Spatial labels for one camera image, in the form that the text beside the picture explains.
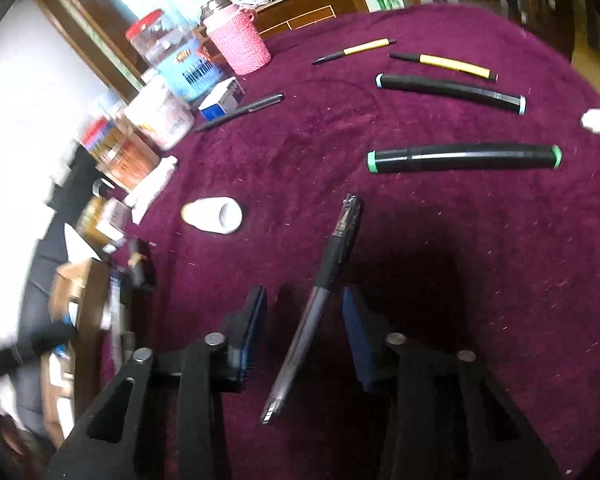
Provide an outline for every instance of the red lid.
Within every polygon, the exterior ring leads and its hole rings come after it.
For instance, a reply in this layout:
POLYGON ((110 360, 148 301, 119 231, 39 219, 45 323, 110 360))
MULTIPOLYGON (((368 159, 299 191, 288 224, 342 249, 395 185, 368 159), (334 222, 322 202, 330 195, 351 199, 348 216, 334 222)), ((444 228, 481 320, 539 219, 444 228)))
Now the red lid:
POLYGON ((135 38, 138 34, 140 34, 149 25, 157 21, 158 18, 161 18, 163 15, 164 11, 162 9, 152 10, 144 18, 138 20, 127 29, 127 31, 125 32, 125 38, 127 39, 127 41, 131 41, 133 38, 135 38))
POLYGON ((95 121, 91 127, 82 136, 81 145, 87 146, 102 129, 107 125, 109 121, 106 117, 101 117, 95 121))

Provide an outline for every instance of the wooden cabinet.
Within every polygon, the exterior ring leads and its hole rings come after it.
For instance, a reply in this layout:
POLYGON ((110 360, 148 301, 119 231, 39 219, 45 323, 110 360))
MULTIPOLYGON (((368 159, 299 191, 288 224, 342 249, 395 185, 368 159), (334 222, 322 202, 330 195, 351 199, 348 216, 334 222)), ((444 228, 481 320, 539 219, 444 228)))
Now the wooden cabinet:
POLYGON ((254 24, 266 39, 356 10, 353 0, 277 0, 257 10, 254 24))

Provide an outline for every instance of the yellow pen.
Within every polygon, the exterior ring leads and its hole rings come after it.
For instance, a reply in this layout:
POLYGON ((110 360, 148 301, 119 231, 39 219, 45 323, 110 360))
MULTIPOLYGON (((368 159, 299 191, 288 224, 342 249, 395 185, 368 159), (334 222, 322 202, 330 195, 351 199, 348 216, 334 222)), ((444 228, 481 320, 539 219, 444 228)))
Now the yellow pen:
POLYGON ((312 61, 312 65, 320 65, 322 63, 326 63, 327 61, 333 61, 334 59, 340 59, 341 57, 348 56, 349 54, 355 54, 356 52, 363 52, 365 50, 372 50, 373 48, 380 48, 381 46, 387 46, 392 43, 395 43, 395 40, 389 40, 387 38, 383 38, 382 40, 369 41, 369 43, 364 43, 362 45, 350 46, 349 48, 345 48, 338 52, 334 52, 333 54, 327 54, 326 56, 319 57, 315 61, 312 61))
POLYGON ((447 59, 446 57, 428 56, 427 54, 398 54, 396 52, 389 54, 389 57, 401 59, 403 61, 415 61, 427 65, 441 66, 442 68, 448 68, 449 70, 457 70, 458 72, 477 75, 478 77, 483 77, 489 81, 498 80, 498 75, 494 73, 493 70, 465 63, 464 61, 447 59))

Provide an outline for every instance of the blue and white box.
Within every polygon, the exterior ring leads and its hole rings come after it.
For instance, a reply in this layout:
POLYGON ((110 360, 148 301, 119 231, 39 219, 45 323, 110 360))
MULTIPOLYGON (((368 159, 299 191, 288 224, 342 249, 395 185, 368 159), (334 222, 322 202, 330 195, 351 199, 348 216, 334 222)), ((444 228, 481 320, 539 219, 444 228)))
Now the blue and white box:
POLYGON ((219 82, 198 107, 206 120, 233 112, 242 101, 244 90, 235 77, 219 82))

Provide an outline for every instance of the pink knitted cover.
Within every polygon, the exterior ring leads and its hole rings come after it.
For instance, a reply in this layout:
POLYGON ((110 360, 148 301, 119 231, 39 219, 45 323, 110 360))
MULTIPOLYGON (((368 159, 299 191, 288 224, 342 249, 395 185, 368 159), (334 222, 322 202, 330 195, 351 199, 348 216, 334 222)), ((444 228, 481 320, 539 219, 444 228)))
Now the pink knitted cover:
POLYGON ((253 26, 253 18, 253 12, 239 10, 222 27, 207 30, 237 75, 251 73, 271 60, 271 54, 253 26))

